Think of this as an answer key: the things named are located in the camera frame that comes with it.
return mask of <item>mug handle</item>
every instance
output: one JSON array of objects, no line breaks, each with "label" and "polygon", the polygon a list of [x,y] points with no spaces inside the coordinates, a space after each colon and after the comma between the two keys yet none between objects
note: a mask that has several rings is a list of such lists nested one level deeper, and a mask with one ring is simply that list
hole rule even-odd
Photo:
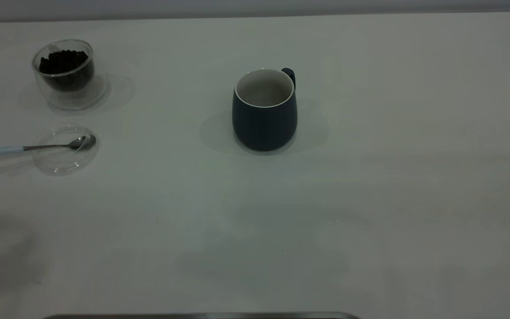
[{"label": "mug handle", "polygon": [[296,89],[296,77],[294,76],[294,71],[287,67],[285,67],[281,71],[285,72],[292,79],[292,83],[294,83],[294,89]]}]

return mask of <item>table surface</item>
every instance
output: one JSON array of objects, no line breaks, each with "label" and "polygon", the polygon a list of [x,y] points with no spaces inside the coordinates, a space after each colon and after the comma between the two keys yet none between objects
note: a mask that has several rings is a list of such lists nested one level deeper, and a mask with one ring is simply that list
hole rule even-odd
[{"label": "table surface", "polygon": [[[91,109],[38,92],[63,38],[108,65]],[[261,67],[297,75],[270,155],[231,126]],[[510,12],[0,24],[0,146],[60,122],[99,136],[85,169],[0,158],[0,319],[510,317]]]}]

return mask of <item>glass cup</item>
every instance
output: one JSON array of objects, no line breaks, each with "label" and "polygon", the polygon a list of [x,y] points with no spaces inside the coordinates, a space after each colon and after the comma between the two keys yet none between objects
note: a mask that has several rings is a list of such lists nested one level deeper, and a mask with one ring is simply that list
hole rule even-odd
[{"label": "glass cup", "polygon": [[[58,74],[42,73],[42,58],[53,52],[83,51],[88,58],[73,70]],[[105,93],[107,73],[96,61],[92,47],[82,40],[61,40],[46,45],[35,54],[32,61],[37,85],[46,100],[60,109],[83,109],[96,103]]]}]

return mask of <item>mug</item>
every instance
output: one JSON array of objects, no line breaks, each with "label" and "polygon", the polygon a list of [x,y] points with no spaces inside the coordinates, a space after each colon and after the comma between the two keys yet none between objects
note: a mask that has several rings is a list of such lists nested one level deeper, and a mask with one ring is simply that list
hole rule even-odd
[{"label": "mug", "polygon": [[237,138],[254,151],[272,151],[296,131],[296,78],[291,69],[261,69],[243,75],[233,91]]}]

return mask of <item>wall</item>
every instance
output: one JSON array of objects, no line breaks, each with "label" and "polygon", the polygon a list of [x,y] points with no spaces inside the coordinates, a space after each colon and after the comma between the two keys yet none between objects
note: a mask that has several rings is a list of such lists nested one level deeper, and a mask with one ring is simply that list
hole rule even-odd
[{"label": "wall", "polygon": [[0,0],[0,21],[510,10],[510,0]]}]

